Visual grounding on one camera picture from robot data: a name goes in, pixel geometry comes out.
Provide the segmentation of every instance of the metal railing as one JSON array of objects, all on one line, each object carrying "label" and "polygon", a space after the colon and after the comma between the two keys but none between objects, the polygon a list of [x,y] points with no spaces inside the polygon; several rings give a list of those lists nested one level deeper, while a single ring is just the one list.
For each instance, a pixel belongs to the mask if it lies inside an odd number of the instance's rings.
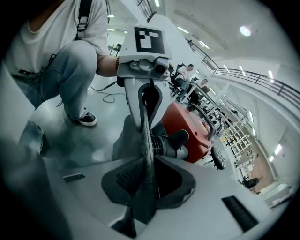
[{"label": "metal railing", "polygon": [[135,0],[135,2],[142,11],[143,15],[147,18],[147,22],[150,22],[151,18],[156,12],[152,10],[149,0]]},{"label": "metal railing", "polygon": [[193,44],[191,40],[187,40],[187,43],[190,45],[192,51],[195,54],[195,57],[201,63],[203,63],[211,71],[211,73],[214,73],[219,68],[218,65],[207,54],[205,54],[205,52],[203,52],[198,46]]},{"label": "metal railing", "polygon": [[300,110],[300,92],[279,80],[271,79],[268,76],[258,73],[238,69],[218,68],[214,74],[235,77],[262,86],[276,93],[278,96],[283,97]]}]

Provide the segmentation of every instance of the floor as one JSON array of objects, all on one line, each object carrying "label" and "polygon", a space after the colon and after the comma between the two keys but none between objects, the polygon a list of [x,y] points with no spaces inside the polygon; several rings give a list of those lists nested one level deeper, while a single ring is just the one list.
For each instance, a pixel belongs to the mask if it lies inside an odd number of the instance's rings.
[{"label": "floor", "polygon": [[[116,81],[116,77],[95,76],[92,87],[101,89]],[[115,95],[114,103],[102,99],[106,94],[88,89],[86,107],[98,118],[97,125],[85,127],[72,122],[65,114],[63,105],[57,107],[59,96],[44,102],[32,115],[31,121],[37,123],[45,134],[42,155],[58,159],[58,167],[73,168],[89,166],[111,160],[112,145],[118,139],[123,121],[129,115],[124,88],[117,84],[106,89]],[[106,98],[113,101],[113,96]]]}]

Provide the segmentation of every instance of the black chair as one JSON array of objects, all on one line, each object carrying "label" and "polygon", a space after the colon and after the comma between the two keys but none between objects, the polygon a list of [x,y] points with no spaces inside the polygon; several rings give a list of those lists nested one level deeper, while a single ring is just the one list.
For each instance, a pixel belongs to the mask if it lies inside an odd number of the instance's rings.
[{"label": "black chair", "polygon": [[175,72],[175,74],[173,74],[171,77],[170,77],[170,79],[171,79],[171,83],[169,84],[170,85],[170,89],[172,89],[172,92],[171,92],[171,94],[173,94],[173,96],[172,97],[174,97],[175,95],[176,95],[176,91],[180,91],[180,85],[177,83],[177,82],[175,82],[174,80],[175,80],[175,78],[178,76],[178,69],[179,68],[181,68],[182,66],[185,66],[186,67],[186,65],[184,65],[183,63],[182,64],[178,64],[177,65],[177,67],[176,67],[176,72]]}]

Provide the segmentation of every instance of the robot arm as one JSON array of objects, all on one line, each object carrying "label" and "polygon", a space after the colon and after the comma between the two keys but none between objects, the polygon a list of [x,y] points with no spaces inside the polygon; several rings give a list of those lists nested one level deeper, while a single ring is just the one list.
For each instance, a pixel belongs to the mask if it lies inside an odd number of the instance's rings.
[{"label": "robot arm", "polygon": [[125,87],[126,99],[136,128],[143,126],[143,106],[147,108],[149,128],[163,117],[170,103],[169,59],[165,33],[135,26],[128,29],[120,51],[118,85]]}]

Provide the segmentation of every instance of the shoe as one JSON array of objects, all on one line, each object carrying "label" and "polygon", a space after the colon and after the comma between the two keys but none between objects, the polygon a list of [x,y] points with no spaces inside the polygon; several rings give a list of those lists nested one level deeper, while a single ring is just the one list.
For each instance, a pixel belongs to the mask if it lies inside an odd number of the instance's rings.
[{"label": "shoe", "polygon": [[87,111],[85,116],[83,118],[78,119],[78,121],[84,126],[92,127],[97,123],[98,119],[90,111]]}]

